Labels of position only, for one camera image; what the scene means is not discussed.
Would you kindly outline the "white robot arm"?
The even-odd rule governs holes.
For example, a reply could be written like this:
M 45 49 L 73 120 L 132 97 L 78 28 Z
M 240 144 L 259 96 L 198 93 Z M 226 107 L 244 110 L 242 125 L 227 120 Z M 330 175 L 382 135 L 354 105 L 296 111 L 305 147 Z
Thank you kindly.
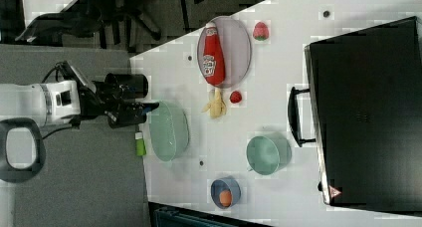
M 50 133 L 74 128 L 82 121 L 100 115 L 112 128 L 146 122 L 148 113 L 159 103 L 141 103 L 126 97 L 126 86 L 99 84 L 95 88 L 75 81 L 31 85 L 1 86 L 1 179 L 25 182 L 44 167 L 46 137 Z

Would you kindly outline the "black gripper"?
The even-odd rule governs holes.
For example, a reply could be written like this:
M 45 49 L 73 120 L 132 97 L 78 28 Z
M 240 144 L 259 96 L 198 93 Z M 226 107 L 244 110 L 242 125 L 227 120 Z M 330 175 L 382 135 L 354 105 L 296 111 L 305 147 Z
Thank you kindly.
M 146 122 L 146 114 L 159 107 L 159 103 L 140 103 L 143 89 L 128 84 L 95 82 L 94 92 L 79 87 L 80 120 L 95 119 L 104 115 L 111 128 L 120 128 Z

